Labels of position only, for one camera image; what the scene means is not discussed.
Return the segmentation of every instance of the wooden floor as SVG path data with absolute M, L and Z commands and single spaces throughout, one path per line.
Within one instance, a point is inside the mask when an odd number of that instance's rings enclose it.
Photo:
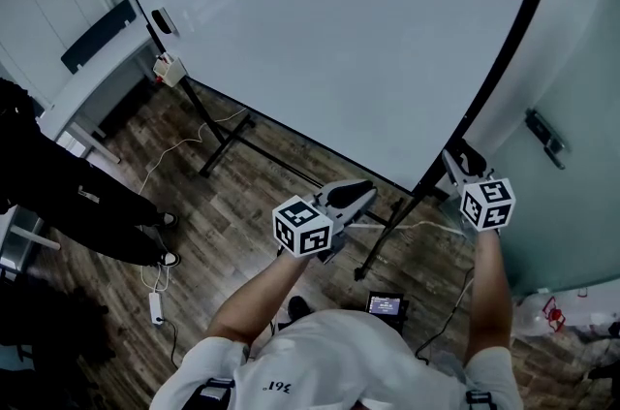
M 200 94 L 214 118 L 239 110 L 202 88 Z M 233 126 L 240 118 L 226 125 Z M 135 190 L 165 149 L 182 139 L 194 139 L 201 125 L 181 91 L 153 86 L 139 87 L 114 119 L 108 125 L 106 146 L 122 158 L 119 169 Z M 368 177 L 311 142 L 257 120 L 257 127 L 247 131 L 247 139 L 317 179 Z M 274 258 L 271 210 L 291 195 L 313 189 L 240 143 L 226 152 L 209 179 L 200 177 L 198 170 L 217 145 L 208 129 L 201 135 L 203 143 L 184 143 L 169 153 L 143 191 L 160 209 L 181 217 L 179 227 L 164 234 L 168 246 L 183 258 L 163 293 L 165 315 L 179 330 L 177 363 L 203 338 L 222 302 Z M 381 181 L 377 184 L 381 198 L 374 210 L 388 217 L 389 205 L 403 195 Z M 405 224 L 420 220 L 447 224 L 436 205 L 427 199 Z M 370 290 L 403 292 L 411 302 L 404 338 L 415 350 L 450 313 L 465 272 L 472 266 L 473 249 L 463 238 L 430 226 L 401 231 L 392 235 L 366 279 L 355 282 L 353 270 L 363 262 L 378 232 L 350 230 L 346 249 L 327 266 L 313 263 L 293 294 L 304 296 L 315 309 L 324 309 L 362 308 Z M 146 408 L 173 373 L 172 329 L 151 325 L 149 290 L 140 281 L 140 268 L 100 256 L 54 230 L 51 234 L 62 242 L 62 251 L 42 250 L 30 273 L 62 290 L 82 286 L 109 308 L 106 322 L 116 358 L 101 366 L 82 364 L 87 377 L 99 385 L 98 407 Z M 154 281 L 153 270 L 145 271 L 145 279 Z M 445 353 L 460 357 L 464 352 L 468 306 L 466 298 L 445 335 L 433 344 L 431 360 L 441 369 Z M 615 344 L 604 340 L 583 345 L 573 332 L 564 331 L 552 337 L 515 339 L 512 353 L 526 408 L 601 410 L 608 404 L 609 381 L 581 382 L 581 377 L 595 364 L 614 362 Z

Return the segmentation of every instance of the sneaker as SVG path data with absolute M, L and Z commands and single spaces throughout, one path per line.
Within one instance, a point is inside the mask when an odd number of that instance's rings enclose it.
M 162 254 L 162 258 L 159 259 L 157 263 L 160 266 L 164 266 L 164 267 L 176 267 L 179 265 L 180 262 L 181 262 L 180 255 L 168 251 Z
M 172 229 L 175 228 L 178 224 L 178 217 L 173 213 L 162 212 L 159 214 L 160 223 L 157 224 L 157 227 Z
M 288 313 L 291 318 L 291 322 L 296 322 L 302 317 L 310 315 L 312 313 L 312 309 L 302 297 L 292 297 L 289 301 Z

